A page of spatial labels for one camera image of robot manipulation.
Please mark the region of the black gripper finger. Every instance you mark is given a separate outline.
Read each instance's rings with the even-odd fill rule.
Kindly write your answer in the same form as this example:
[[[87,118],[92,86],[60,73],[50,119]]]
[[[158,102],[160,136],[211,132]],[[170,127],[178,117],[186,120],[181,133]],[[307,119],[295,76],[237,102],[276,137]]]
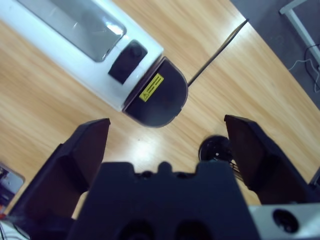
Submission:
[[[48,216],[70,218],[104,158],[110,120],[79,125],[58,145],[9,212],[12,222],[41,223]]]
[[[225,115],[224,121],[243,182],[262,204],[318,201],[317,193],[255,121],[234,115]]]

